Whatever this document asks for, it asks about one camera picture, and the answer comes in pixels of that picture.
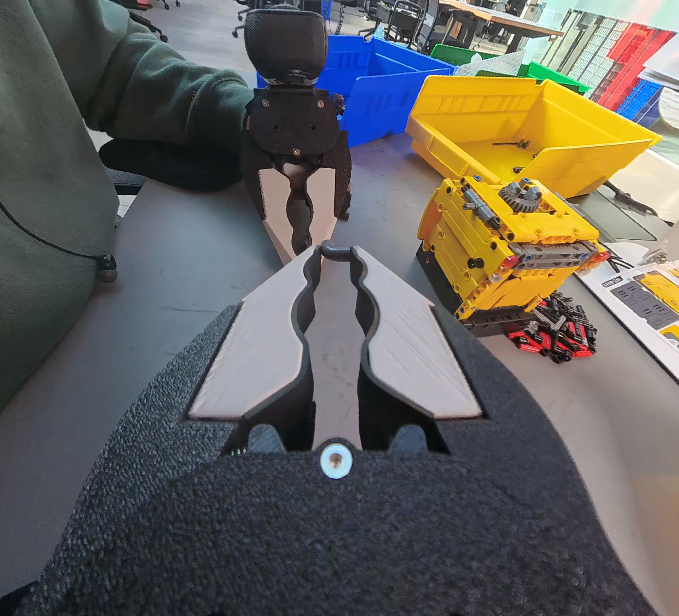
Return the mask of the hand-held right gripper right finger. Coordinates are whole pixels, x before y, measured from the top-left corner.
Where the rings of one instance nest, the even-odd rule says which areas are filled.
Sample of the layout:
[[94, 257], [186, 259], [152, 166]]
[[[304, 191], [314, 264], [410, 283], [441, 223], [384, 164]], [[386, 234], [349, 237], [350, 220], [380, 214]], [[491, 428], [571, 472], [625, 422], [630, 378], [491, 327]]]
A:
[[439, 422], [483, 410], [428, 298], [363, 248], [349, 250], [365, 340], [357, 383], [364, 451], [449, 452]]

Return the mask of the green plastic bin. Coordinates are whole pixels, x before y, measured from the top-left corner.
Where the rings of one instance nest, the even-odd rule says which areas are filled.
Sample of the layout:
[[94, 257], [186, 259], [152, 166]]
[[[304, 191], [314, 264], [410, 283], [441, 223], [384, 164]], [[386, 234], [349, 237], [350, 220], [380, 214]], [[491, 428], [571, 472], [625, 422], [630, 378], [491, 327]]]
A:
[[499, 57], [499, 55], [496, 53], [480, 52], [478, 50], [467, 49], [463, 47], [436, 44], [430, 53], [430, 57], [446, 62], [452, 66], [460, 67], [483, 60], [491, 60]]
[[580, 95], [586, 95], [589, 91], [591, 91], [590, 86], [587, 86], [580, 81], [572, 79], [558, 71], [552, 70], [535, 61], [531, 61], [527, 64], [520, 65], [519, 69], [515, 74], [507, 74], [505, 72], [493, 71], [488, 67], [482, 67], [481, 63], [477, 63], [476, 67], [477, 69], [472, 71], [473, 76], [530, 78], [534, 79], [538, 84], [542, 83], [545, 80], [549, 80], [561, 86], [565, 86], [570, 90], [577, 92]]

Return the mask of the wooden top office desk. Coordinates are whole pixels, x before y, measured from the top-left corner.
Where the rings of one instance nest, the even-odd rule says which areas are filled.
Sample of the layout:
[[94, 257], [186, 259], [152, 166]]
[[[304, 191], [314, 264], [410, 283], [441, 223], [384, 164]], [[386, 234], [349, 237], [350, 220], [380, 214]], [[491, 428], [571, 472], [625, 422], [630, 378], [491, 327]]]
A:
[[534, 21], [511, 16], [502, 11], [474, 6], [459, 0], [439, 0], [439, 12], [441, 9], [449, 11], [445, 30], [440, 35], [434, 29], [430, 37], [429, 49], [426, 52], [431, 52], [436, 44], [446, 45], [447, 40], [452, 46], [469, 49], [481, 23], [497, 25], [513, 35], [505, 53], [515, 52], [523, 38], [548, 37], [550, 41], [553, 41], [564, 35], [560, 30], [546, 27]]

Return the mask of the yellow plastic bin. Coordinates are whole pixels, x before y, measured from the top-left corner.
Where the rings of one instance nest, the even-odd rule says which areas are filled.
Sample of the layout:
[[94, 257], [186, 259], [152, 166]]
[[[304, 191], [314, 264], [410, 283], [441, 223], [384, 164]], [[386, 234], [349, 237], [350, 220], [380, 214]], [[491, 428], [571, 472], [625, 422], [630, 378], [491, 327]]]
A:
[[[549, 80], [439, 75], [423, 83], [406, 133], [444, 178], [528, 178], [567, 199], [596, 190], [661, 140]], [[522, 138], [527, 149], [492, 145]], [[514, 174], [516, 165], [525, 169]]]

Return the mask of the pile of black red pins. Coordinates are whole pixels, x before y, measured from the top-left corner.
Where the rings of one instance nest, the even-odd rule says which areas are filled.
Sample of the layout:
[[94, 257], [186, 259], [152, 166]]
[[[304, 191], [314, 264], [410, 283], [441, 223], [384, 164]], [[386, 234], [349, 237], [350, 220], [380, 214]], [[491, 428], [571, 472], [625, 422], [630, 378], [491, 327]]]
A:
[[554, 292], [531, 315], [521, 327], [505, 333], [517, 349], [547, 357], [555, 364], [596, 353], [598, 331], [572, 297]]

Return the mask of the stack of coloured storage bins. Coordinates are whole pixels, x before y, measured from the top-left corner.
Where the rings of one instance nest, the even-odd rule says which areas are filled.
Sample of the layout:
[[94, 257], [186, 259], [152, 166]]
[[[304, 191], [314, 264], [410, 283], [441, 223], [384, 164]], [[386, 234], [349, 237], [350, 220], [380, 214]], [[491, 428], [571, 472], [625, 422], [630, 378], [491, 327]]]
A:
[[657, 122], [663, 86], [640, 78], [647, 61], [676, 32], [570, 9], [542, 62], [589, 86], [585, 96], [650, 128]]

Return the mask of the black mesh office chair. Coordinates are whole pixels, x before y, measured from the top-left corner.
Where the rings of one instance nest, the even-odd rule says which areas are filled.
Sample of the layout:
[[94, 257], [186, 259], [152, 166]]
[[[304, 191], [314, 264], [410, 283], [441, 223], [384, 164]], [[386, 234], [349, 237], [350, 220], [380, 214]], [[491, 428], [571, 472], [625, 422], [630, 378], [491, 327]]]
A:
[[138, 174], [105, 168], [106, 174], [114, 184], [118, 196], [119, 206], [116, 213], [116, 224], [119, 224], [127, 210], [133, 203], [141, 188], [146, 183], [146, 178]]

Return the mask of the black flat pad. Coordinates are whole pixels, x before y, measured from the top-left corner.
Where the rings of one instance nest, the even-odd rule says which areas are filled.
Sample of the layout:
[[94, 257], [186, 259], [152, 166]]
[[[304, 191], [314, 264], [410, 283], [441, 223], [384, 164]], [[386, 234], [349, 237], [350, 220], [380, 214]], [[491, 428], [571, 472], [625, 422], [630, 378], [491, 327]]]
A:
[[567, 201], [600, 231], [601, 239], [606, 243], [628, 241], [649, 246], [664, 239], [672, 229], [660, 218], [641, 214], [630, 209], [628, 204], [616, 201], [615, 194], [607, 187]]

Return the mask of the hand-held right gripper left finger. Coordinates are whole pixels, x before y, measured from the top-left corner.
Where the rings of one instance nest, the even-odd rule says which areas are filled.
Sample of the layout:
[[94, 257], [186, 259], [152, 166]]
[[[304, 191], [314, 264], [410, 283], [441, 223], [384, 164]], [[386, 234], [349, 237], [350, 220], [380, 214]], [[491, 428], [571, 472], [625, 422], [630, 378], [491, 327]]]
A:
[[188, 407], [193, 421], [233, 425], [225, 448], [242, 450], [255, 426], [272, 425], [287, 451], [309, 451], [316, 405], [305, 333], [316, 314], [321, 251], [313, 246], [238, 306]]

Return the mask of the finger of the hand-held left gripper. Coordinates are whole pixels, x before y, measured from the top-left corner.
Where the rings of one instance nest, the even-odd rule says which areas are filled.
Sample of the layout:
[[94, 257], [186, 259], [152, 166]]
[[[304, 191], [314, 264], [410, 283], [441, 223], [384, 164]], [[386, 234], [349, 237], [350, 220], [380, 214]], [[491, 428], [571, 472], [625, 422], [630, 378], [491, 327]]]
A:
[[293, 249], [293, 225], [287, 212], [292, 192], [290, 180], [275, 168], [269, 168], [259, 170], [259, 184], [263, 225], [282, 263], [288, 264], [296, 259]]
[[303, 245], [318, 246], [332, 238], [335, 216], [335, 170], [318, 168], [306, 180], [305, 201], [308, 217], [303, 221]]

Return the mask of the clear plastic bag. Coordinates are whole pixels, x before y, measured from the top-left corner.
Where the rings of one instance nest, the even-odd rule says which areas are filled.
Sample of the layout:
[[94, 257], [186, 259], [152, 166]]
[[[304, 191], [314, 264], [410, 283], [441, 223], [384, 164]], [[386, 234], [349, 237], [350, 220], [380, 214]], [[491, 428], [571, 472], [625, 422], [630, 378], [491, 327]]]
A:
[[509, 76], [518, 77], [523, 64], [523, 50], [502, 55], [493, 55], [472, 52], [470, 62], [460, 65], [455, 69], [456, 77], [475, 77], [481, 72], [482, 76]]

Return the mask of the person's left forearm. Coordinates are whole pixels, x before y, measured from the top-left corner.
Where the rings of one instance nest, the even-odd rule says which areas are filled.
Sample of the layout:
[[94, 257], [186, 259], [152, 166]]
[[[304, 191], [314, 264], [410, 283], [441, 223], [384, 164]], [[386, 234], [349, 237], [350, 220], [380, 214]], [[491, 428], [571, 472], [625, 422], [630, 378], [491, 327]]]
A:
[[239, 153], [253, 90], [232, 70], [200, 66], [133, 22], [127, 10], [99, 0], [115, 41], [81, 115], [111, 137], [201, 146]]

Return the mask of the yellow lego robot model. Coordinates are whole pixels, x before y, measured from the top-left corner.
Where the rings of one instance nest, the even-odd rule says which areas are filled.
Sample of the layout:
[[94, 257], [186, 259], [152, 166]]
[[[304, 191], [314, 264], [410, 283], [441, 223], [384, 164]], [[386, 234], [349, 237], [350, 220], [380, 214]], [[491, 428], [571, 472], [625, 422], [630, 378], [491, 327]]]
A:
[[441, 304], [475, 335], [536, 319], [565, 280], [606, 262], [599, 231], [536, 180], [445, 179], [432, 194], [417, 251]]

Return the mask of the black wired earphone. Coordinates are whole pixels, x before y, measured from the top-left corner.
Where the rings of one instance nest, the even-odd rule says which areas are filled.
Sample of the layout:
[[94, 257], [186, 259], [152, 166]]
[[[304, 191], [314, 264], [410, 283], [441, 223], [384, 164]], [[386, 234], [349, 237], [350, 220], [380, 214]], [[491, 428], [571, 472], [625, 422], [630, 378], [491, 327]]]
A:
[[10, 221], [13, 226], [18, 230], [23, 232], [26, 236], [34, 239], [38, 243], [49, 247], [62, 254], [72, 256], [75, 258], [80, 258], [83, 260], [89, 260], [96, 265], [97, 280], [102, 283], [113, 283], [117, 280], [117, 263], [115, 257], [112, 254], [100, 254], [100, 255], [90, 255], [83, 254], [77, 251], [67, 249], [65, 247], [59, 246], [51, 241], [48, 241], [42, 237], [39, 237], [33, 231], [27, 229], [21, 222], [19, 222], [14, 215], [8, 210], [3, 202], [1, 202], [1, 211], [6, 216], [8, 221]]

